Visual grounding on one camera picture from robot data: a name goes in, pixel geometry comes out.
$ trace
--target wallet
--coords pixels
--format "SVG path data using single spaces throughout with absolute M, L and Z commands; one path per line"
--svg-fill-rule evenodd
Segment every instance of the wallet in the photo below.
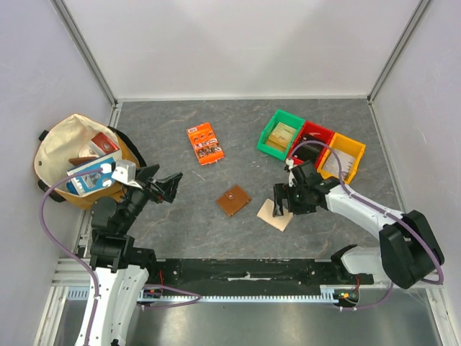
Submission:
M 237 213 L 245 205 L 250 203 L 251 197 L 240 186 L 236 185 L 216 200 L 216 203 L 229 217 Z

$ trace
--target purple cable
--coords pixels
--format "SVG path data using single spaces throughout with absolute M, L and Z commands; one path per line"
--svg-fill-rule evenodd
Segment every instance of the purple cable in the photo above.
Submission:
M 178 288 L 174 287 L 169 287 L 165 285 L 145 285 L 143 289 L 149 289 L 149 288 L 161 288 L 162 290 L 171 290 L 176 293 L 180 294 L 185 294 L 186 296 L 194 296 L 196 299 L 192 301 L 185 301 L 184 303 L 178 303 L 178 304 L 172 304 L 172 305 L 160 305 L 160 306 L 146 306 L 146 305 L 140 305 L 138 304 L 139 307 L 142 309 L 148 309 L 148 310 L 154 310 L 154 309 L 169 309 L 169 308 L 177 308 L 178 306 L 186 306 L 186 305 L 192 305 L 197 303 L 200 299 L 202 299 L 202 296 L 198 293 L 192 293 L 188 292 L 186 290 L 179 290 Z
M 98 298 L 99 298 L 99 281 L 98 281 L 98 277 L 96 276 L 96 273 L 90 268 L 90 266 L 88 266 L 84 261 L 82 261 L 80 258 L 78 258 L 76 255 L 74 255 L 70 250 L 66 249 L 66 247 L 64 245 L 62 245 L 55 237 L 54 235 L 51 234 L 50 230 L 48 229 L 48 227 L 46 226 L 46 223 L 45 223 L 45 216 L 44 216 L 44 209 L 45 209 L 45 202 L 46 202 L 46 199 L 47 197 L 50 195 L 50 193 L 52 193 L 54 191 L 55 188 L 57 188 L 59 185 L 61 184 L 64 184 L 65 182 L 69 181 L 70 179 L 73 179 L 75 177 L 81 177 L 82 175 L 87 175 L 87 174 L 91 174 L 91 173 L 96 173 L 96 172 L 100 172 L 102 171 L 101 168 L 98 168 L 98 169 L 92 169 L 92 170 L 89 170 L 89 171 L 86 171 L 86 172 L 80 172 L 80 173 L 75 173 L 69 177 L 65 177 L 63 179 L 61 179 L 60 181 L 58 181 L 57 183 L 55 183 L 52 187 L 50 187 L 46 192 L 45 194 L 43 195 L 43 198 L 42 198 L 42 201 L 40 203 L 40 211 L 39 211 L 39 219 L 40 219 L 40 224 L 42 225 L 42 228 L 43 228 L 43 231 L 45 232 L 45 234 L 48 236 L 48 238 L 50 238 L 50 240 L 52 241 L 52 243 L 54 243 L 54 245 L 56 245 L 57 247 L 59 247 L 61 250 L 64 251 L 65 254 L 67 254 L 69 257 L 73 258 L 74 260 L 76 260 L 78 263 L 80 263 L 83 268 L 85 268 L 85 270 L 90 274 L 91 276 L 91 279 L 93 280 L 93 285 L 94 285 L 94 302 L 93 302 L 93 309 L 91 310 L 91 314 L 90 314 L 90 317 L 89 317 L 89 321 L 88 321 L 88 327 L 86 328 L 86 334 L 85 334 L 85 340 L 84 340 L 84 346 L 88 346 L 89 345 L 89 336 L 91 334 L 91 328 L 93 327 L 93 321 L 94 321 L 94 316 L 96 315 L 96 309 L 97 309 L 97 306 L 98 306 Z
M 291 152 L 291 154 L 288 156 L 288 159 L 291 159 L 291 157 L 293 156 L 293 154 L 301 147 L 301 146 L 304 146 L 305 144 L 319 144 L 321 146 L 323 146 L 324 148 L 327 148 L 335 157 L 335 159 L 337 160 L 338 162 L 338 169 L 339 169 L 339 174 L 338 174 L 338 178 L 339 178 L 339 183 L 341 184 L 343 190 L 347 193 L 347 195 L 351 198 L 354 198 L 355 200 L 358 200 L 359 202 L 361 202 L 362 204 L 366 205 L 367 207 L 371 208 L 371 209 L 374 209 L 376 211 L 378 211 L 379 213 L 383 214 L 384 217 L 389 217 L 391 218 L 392 220 L 394 220 L 395 222 L 397 222 L 399 225 L 401 225 L 405 230 L 407 230 L 409 232 L 409 234 L 411 234 L 414 239 L 416 239 L 416 241 L 423 247 L 424 251 L 426 251 L 426 253 L 428 254 L 429 258 L 431 259 L 432 263 L 434 264 L 434 267 L 437 271 L 437 275 L 439 276 L 439 279 L 438 280 L 428 280 L 428 279 L 423 279 L 422 281 L 424 281 L 425 283 L 432 283 L 432 284 L 435 284 L 435 285 L 442 285 L 444 283 L 444 273 L 443 273 L 443 270 L 442 270 L 442 267 L 440 266 L 439 264 L 439 261 L 437 260 L 437 258 L 435 257 L 435 254 L 432 252 L 432 250 L 429 248 L 429 246 L 426 244 L 426 242 L 409 226 L 407 225 L 406 223 L 404 223 L 401 219 L 399 219 L 398 217 L 394 216 L 393 214 L 390 214 L 390 213 L 387 213 L 385 209 L 375 205 L 374 203 L 368 201 L 368 200 L 365 200 L 364 198 L 361 198 L 360 196 L 358 195 L 355 195 L 346 185 L 346 183 L 344 182 L 344 178 L 343 178 L 343 172 L 342 172 L 342 168 L 341 168 L 341 160 L 339 159 L 339 156 L 338 154 L 333 150 L 333 148 L 331 148 L 328 144 L 325 144 L 324 142 L 320 142 L 320 141 L 303 141 L 301 143 L 299 143 Z M 374 304 L 370 304 L 370 305 L 365 305 L 365 306 L 359 306 L 359 307 L 356 307 L 356 308 L 343 308 L 343 310 L 362 310 L 362 309 L 366 309 L 366 308 L 371 308 L 373 306 L 376 306 L 384 301 L 386 301 L 389 296 L 390 296 L 390 293 L 392 292 L 392 289 L 393 289 L 393 286 L 394 284 L 391 283 L 390 287 L 389 287 L 389 290 L 387 291 L 387 293 L 384 295 L 384 297 L 382 297 L 378 302 L 374 303 Z

